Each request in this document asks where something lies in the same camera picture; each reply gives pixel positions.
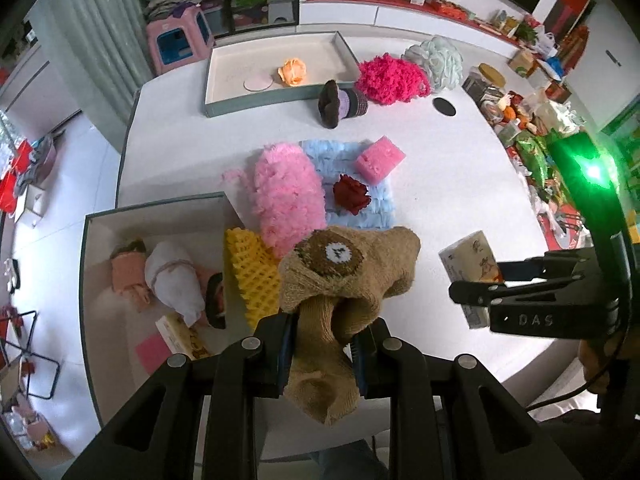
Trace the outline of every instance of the floor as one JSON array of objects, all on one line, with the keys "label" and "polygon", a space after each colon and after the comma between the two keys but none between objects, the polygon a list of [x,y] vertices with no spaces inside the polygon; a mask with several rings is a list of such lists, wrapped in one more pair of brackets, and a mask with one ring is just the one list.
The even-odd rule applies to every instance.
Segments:
[{"label": "floor", "polygon": [[[54,397],[31,404],[49,421],[59,440],[78,455],[99,430],[89,394],[78,321],[78,265],[84,217],[112,209],[120,155],[83,115],[72,118],[56,141],[58,156],[42,187],[48,207],[32,227],[18,222],[14,258],[22,284],[13,304],[35,309],[33,351],[61,362]],[[48,393],[53,368],[35,359],[31,391]]]}]

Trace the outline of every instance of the human hand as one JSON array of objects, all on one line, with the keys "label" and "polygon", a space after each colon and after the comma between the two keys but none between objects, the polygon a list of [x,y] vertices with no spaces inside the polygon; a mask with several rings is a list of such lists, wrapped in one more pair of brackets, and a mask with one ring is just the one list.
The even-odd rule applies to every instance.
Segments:
[{"label": "human hand", "polygon": [[[585,381],[591,380],[607,363],[623,335],[622,332],[615,333],[604,345],[601,342],[580,341],[578,359],[582,363]],[[640,359],[640,326],[633,327],[629,331],[629,335],[620,349],[620,354],[618,354],[618,359]],[[609,386],[609,372],[600,377],[588,390],[592,394],[602,395],[607,393],[607,386]]]}]

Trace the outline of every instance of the door handle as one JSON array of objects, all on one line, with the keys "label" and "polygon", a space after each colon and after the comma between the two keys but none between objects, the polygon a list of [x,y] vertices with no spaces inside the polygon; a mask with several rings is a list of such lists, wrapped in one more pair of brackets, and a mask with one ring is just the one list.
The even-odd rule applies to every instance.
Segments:
[{"label": "door handle", "polygon": [[607,54],[607,56],[609,56],[610,60],[612,60],[616,65],[622,66],[620,62],[613,56],[612,53],[610,53],[608,50],[605,50],[604,52]]}]

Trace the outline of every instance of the screw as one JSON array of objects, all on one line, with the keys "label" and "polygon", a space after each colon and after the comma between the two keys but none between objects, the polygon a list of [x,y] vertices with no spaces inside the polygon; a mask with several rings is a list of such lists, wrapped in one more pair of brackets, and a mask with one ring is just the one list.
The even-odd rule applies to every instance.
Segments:
[{"label": "screw", "polygon": [[400,341],[397,337],[387,337],[382,342],[382,346],[387,350],[391,350],[393,352],[402,348],[402,341]]},{"label": "screw", "polygon": [[262,342],[257,337],[246,337],[242,339],[242,348],[245,350],[255,350],[260,348]]},{"label": "screw", "polygon": [[469,354],[462,354],[458,358],[458,364],[467,370],[472,370],[478,364],[476,358]]},{"label": "screw", "polygon": [[185,362],[187,362],[187,356],[185,354],[174,354],[166,360],[166,363],[171,368],[180,368]]}]

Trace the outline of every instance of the yellow mesh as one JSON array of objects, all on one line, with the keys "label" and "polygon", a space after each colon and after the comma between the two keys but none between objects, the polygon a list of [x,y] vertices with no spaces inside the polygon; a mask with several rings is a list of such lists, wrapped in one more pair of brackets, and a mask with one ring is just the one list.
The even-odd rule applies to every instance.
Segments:
[{"label": "yellow mesh", "polygon": [[226,245],[231,253],[240,295],[246,303],[244,316],[255,329],[263,317],[278,312],[278,260],[260,235],[239,227],[226,231]]}]

